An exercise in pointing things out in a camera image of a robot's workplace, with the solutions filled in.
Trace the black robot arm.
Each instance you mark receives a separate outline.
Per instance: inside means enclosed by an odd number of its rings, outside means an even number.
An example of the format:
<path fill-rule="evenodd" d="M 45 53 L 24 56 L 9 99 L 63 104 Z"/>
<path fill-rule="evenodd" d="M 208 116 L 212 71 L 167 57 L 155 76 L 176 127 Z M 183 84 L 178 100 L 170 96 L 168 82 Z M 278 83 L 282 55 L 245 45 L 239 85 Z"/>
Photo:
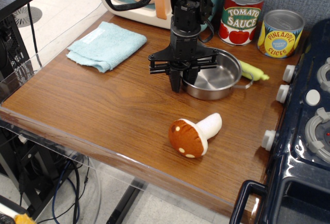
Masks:
<path fill-rule="evenodd" d="M 105 0 L 114 11 L 128 11 L 145 7 L 151 0 L 133 4 L 114 5 Z M 210 41 L 200 38 L 201 26 L 213 28 L 209 17 L 213 15 L 212 0 L 170 0 L 172 8 L 170 44 L 167 48 L 149 56 L 150 73 L 168 75 L 171 88 L 179 92 L 181 80 L 194 84 L 201 69 L 214 68 L 217 64 L 217 49 L 205 47 Z"/>

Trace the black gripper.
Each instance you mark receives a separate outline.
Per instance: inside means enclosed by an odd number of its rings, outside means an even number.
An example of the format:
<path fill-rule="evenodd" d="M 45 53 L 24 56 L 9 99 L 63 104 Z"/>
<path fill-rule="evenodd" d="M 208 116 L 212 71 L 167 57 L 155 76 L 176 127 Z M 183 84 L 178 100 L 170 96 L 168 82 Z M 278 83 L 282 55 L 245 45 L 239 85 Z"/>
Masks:
<path fill-rule="evenodd" d="M 174 92 L 180 91 L 181 71 L 185 82 L 195 84 L 200 69 L 214 68 L 217 64 L 219 50 L 199 44 L 200 31 L 200 28 L 183 31 L 172 27 L 168 47 L 148 58 L 150 73 L 168 74 Z"/>

